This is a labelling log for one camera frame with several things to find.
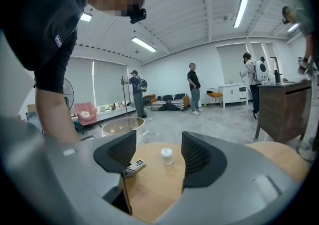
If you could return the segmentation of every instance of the white ceiling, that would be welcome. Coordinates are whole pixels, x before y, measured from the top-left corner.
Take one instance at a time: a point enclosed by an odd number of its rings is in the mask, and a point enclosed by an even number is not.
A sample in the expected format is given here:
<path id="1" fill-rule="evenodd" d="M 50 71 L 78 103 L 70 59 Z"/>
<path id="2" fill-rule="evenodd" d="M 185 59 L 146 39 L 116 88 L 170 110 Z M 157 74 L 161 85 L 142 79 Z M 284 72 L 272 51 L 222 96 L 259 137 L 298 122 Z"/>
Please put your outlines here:
<path id="1" fill-rule="evenodd" d="M 271 37 L 288 40 L 289 26 L 282 24 L 285 5 L 301 6 L 298 0 L 248 0 L 239 28 L 233 28 L 240 0 L 146 0 L 147 18 L 130 24 L 85 8 L 93 17 L 79 22 L 77 45 L 91 47 L 149 62 L 190 47 L 239 37 Z M 131 41 L 139 37 L 157 49 L 151 53 Z"/>

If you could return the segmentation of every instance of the man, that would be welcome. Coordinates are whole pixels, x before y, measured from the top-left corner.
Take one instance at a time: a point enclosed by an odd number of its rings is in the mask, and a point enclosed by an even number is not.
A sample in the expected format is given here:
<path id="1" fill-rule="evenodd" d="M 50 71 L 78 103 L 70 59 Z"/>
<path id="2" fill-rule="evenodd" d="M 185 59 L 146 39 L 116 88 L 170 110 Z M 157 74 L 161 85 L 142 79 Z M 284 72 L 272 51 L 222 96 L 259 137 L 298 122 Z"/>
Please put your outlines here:
<path id="1" fill-rule="evenodd" d="M 198 107 L 198 101 L 200 99 L 200 91 L 199 91 L 200 84 L 195 72 L 195 69 L 196 69 L 195 63 L 190 63 L 189 69 L 190 71 L 187 74 L 187 80 L 189 82 L 189 88 L 191 92 L 191 103 L 190 103 L 191 114 L 199 115 L 199 112 L 203 112 L 204 110 Z"/>
<path id="2" fill-rule="evenodd" d="M 288 6 L 283 7 L 282 15 L 284 17 L 284 24 L 299 24 L 299 29 L 306 39 L 306 50 L 303 62 L 298 68 L 299 74 L 304 74 L 306 69 L 312 70 L 314 63 L 319 69 L 319 51 L 317 42 L 317 33 L 315 31 L 315 24 L 312 18 L 306 14 L 302 9 L 291 9 Z M 301 158 L 308 162 L 313 162 L 317 156 L 319 148 L 319 121 L 317 125 L 316 135 L 310 139 L 302 141 L 301 145 L 297 147 L 297 153 Z"/>
<path id="3" fill-rule="evenodd" d="M 138 117 L 140 118 L 146 118 L 147 115 L 144 111 L 144 105 L 143 105 L 143 94 L 140 90 L 140 77 L 138 76 L 138 72 L 136 70 L 133 70 L 131 73 L 133 77 L 131 77 L 128 81 L 123 80 L 122 84 L 132 84 L 133 87 L 133 98 L 134 98 L 134 105 L 136 112 L 138 113 Z"/>
<path id="4" fill-rule="evenodd" d="M 258 119 L 258 112 L 259 112 L 259 89 L 258 86 L 261 85 L 257 80 L 254 79 L 254 63 L 251 59 L 251 55 L 246 52 L 243 55 L 244 58 L 244 64 L 245 64 L 245 70 L 243 72 L 239 72 L 241 77 L 244 77 L 248 74 L 249 79 L 249 87 L 251 90 L 251 95 L 253 96 L 253 112 L 252 112 L 252 118 Z"/>
<path id="5" fill-rule="evenodd" d="M 63 96 L 63 78 L 86 5 L 132 16 L 144 0 L 4 0 L 3 28 L 22 65 L 34 71 L 36 109 L 44 132 L 59 142 L 79 141 Z"/>

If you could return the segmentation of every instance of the gray floor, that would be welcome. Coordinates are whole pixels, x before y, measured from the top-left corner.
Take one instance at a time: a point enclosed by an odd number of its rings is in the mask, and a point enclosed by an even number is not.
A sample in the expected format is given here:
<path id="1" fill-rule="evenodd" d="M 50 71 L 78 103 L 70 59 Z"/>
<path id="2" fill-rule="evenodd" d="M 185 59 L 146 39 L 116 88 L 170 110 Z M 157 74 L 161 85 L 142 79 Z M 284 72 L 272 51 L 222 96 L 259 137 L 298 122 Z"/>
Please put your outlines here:
<path id="1" fill-rule="evenodd" d="M 170 142 L 181 143 L 181 133 L 183 131 L 191 131 L 200 134 L 210 135 L 221 138 L 226 141 L 247 144 L 253 143 L 257 121 L 250 117 L 252 104 L 246 105 L 228 105 L 226 108 L 214 106 L 213 109 L 203 108 L 204 112 L 195 116 L 190 114 L 190 109 L 184 112 L 180 111 L 151 111 L 150 107 L 146 107 L 148 114 L 154 116 L 152 120 L 150 116 L 146 118 L 146 123 L 140 131 L 149 131 L 143 137 L 140 144 L 151 142 Z M 319 119 L 318 100 L 312 104 L 309 124 L 305 138 L 313 136 L 317 129 Z M 101 126 L 111 122 L 111 120 L 101 123 Z M 96 125 L 93 129 L 85 130 L 80 138 L 89 135 L 103 137 L 101 128 Z M 273 141 L 262 129 L 257 141 Z M 296 149 L 299 138 L 293 139 L 287 143 L 292 149 Z"/>

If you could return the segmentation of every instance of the striped sofa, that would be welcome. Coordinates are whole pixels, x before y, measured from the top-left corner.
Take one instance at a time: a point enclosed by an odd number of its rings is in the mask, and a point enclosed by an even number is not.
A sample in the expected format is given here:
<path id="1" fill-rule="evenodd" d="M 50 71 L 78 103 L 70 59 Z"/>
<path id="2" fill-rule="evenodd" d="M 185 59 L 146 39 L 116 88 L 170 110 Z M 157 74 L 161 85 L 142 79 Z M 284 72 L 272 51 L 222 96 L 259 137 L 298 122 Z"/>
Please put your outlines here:
<path id="1" fill-rule="evenodd" d="M 186 109 L 189 105 L 189 97 L 187 93 L 158 96 L 157 99 L 152 100 L 152 110 L 164 111 L 181 111 Z"/>

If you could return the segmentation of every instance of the camera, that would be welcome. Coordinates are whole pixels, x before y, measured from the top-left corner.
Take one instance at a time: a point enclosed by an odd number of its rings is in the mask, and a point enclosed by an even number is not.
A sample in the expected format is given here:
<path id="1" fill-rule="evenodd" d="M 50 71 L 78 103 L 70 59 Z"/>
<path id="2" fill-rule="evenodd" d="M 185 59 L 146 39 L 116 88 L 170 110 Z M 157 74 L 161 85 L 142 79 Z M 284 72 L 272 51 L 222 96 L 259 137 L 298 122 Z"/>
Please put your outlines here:
<path id="1" fill-rule="evenodd" d="M 288 21 L 288 20 L 286 20 L 286 19 L 283 19 L 283 24 L 284 24 L 284 25 L 286 25 L 286 24 L 288 24 L 288 23 L 290 23 L 290 21 Z"/>
<path id="2" fill-rule="evenodd" d="M 137 23 L 141 20 L 146 19 L 146 10 L 144 8 L 134 11 L 132 15 L 130 15 L 130 22 L 131 24 Z"/>

